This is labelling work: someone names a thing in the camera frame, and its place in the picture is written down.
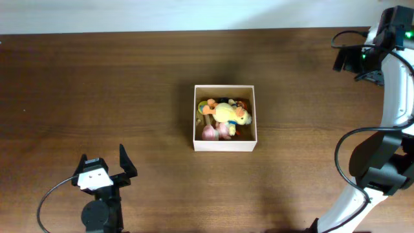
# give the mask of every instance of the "yellow toy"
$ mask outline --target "yellow toy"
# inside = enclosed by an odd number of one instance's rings
[[[242,107],[237,107],[234,100],[229,99],[227,103],[216,103],[215,100],[207,100],[207,105],[200,107],[204,115],[212,114],[216,122],[229,122],[230,136],[235,135],[235,125],[244,125],[252,123],[252,116]]]

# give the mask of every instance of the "pink plush toy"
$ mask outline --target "pink plush toy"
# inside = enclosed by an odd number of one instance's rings
[[[219,132],[220,139],[230,140],[232,139],[230,136],[230,123],[228,122],[216,122],[215,129]]]

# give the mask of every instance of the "white wall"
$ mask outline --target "white wall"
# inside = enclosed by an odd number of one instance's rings
[[[0,34],[371,26],[413,0],[0,0]]]

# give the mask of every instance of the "cable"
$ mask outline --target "cable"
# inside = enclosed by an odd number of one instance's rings
[[[76,176],[73,176],[73,177],[69,177],[68,179],[65,179],[64,181],[62,181],[62,182],[60,182],[59,184],[57,184],[55,187],[53,187],[51,190],[49,190],[43,197],[42,197],[42,199],[41,199],[41,201],[40,201],[40,203],[39,203],[39,207],[38,207],[38,211],[37,211],[37,213],[36,213],[36,217],[37,217],[37,219],[38,219],[38,224],[39,224],[39,227],[42,229],[42,231],[44,232],[44,233],[50,233],[44,226],[43,226],[43,224],[41,223],[41,220],[40,220],[40,209],[41,209],[41,206],[42,206],[42,204],[43,204],[43,202],[45,202],[45,200],[46,200],[46,198],[49,196],[49,194],[51,194],[55,189],[57,189],[59,186],[61,186],[61,185],[63,185],[63,184],[65,184],[66,182],[68,182],[68,181],[71,181],[72,179],[74,179],[74,178],[76,178]]]
[[[396,57],[397,59],[399,59],[409,69],[410,73],[411,74],[414,74],[414,69],[411,66],[411,64],[407,60],[405,60],[402,56],[400,56],[396,52],[393,52],[392,50],[379,47],[378,45],[348,45],[348,46],[345,46],[345,45],[342,45],[342,46],[335,45],[335,43],[334,43],[335,42],[335,39],[338,36],[340,36],[342,34],[345,34],[345,33],[359,34],[359,35],[364,36],[364,37],[366,37],[366,35],[367,35],[366,32],[359,32],[359,31],[355,31],[355,30],[346,30],[346,31],[343,31],[343,32],[339,32],[337,35],[335,35],[332,38],[332,41],[331,41],[331,47],[332,48],[334,48],[334,49],[357,49],[357,48],[369,47],[369,48],[379,49],[379,50],[381,50],[381,51],[383,51],[383,52],[385,52],[387,54],[390,54],[390,55]],[[359,190],[360,192],[363,193],[363,195],[365,197],[365,202],[363,203],[363,205],[361,206],[361,208],[358,211],[356,211],[351,217],[349,217],[348,219],[346,219],[341,224],[339,224],[339,225],[337,225],[335,227],[332,227],[332,228],[330,228],[330,229],[328,229],[328,230],[326,230],[326,231],[324,231],[322,233],[328,233],[328,232],[331,232],[333,230],[336,230],[336,229],[338,229],[340,227],[343,227],[345,224],[347,224],[348,222],[352,221],[356,216],[358,216],[359,214],[361,214],[365,210],[365,208],[368,206],[368,204],[371,203],[371,200],[369,198],[368,193],[364,189],[358,187],[358,185],[356,185],[354,182],[352,182],[343,173],[343,171],[342,171],[342,169],[341,169],[341,167],[339,165],[338,154],[339,154],[339,149],[340,149],[342,143],[344,142],[344,140],[347,137],[349,137],[349,136],[351,136],[351,135],[353,135],[355,133],[366,132],[366,131],[386,131],[386,132],[390,132],[390,131],[400,131],[400,130],[403,130],[403,129],[406,129],[406,128],[412,126],[413,124],[414,124],[414,120],[409,121],[405,126],[397,126],[397,127],[392,127],[392,128],[391,127],[366,127],[366,128],[359,128],[359,129],[354,129],[354,130],[346,133],[344,136],[342,136],[342,138],[336,144],[335,152],[334,152],[334,160],[335,160],[336,169],[338,170],[338,173],[341,175],[341,177],[349,185],[351,185],[352,187],[356,188],[357,190]]]

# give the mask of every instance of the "open box with toys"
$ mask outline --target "open box with toys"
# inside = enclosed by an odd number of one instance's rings
[[[196,85],[195,151],[253,151],[257,143],[252,85]]]

